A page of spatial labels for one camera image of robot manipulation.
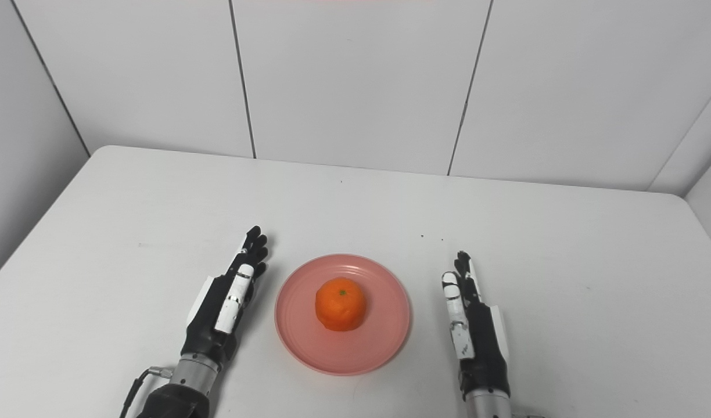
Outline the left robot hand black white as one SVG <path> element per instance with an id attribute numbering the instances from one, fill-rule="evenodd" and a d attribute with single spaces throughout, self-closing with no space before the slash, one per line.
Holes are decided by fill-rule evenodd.
<path id="1" fill-rule="evenodd" d="M 202 355 L 220 367 L 230 362 L 238 345 L 236 330 L 267 268 L 267 242 L 255 225 L 247 231 L 227 271 L 206 280 L 188 317 L 181 355 Z"/>

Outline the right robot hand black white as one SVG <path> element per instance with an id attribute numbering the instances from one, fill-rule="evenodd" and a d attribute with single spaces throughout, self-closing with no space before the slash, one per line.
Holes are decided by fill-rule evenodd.
<path id="1" fill-rule="evenodd" d="M 486 390 L 509 396 L 508 350 L 497 306 L 483 301 L 472 257 L 457 252 L 455 270 L 441 276 L 449 317 L 449 333 L 459 362 L 459 387 L 464 397 Z"/>

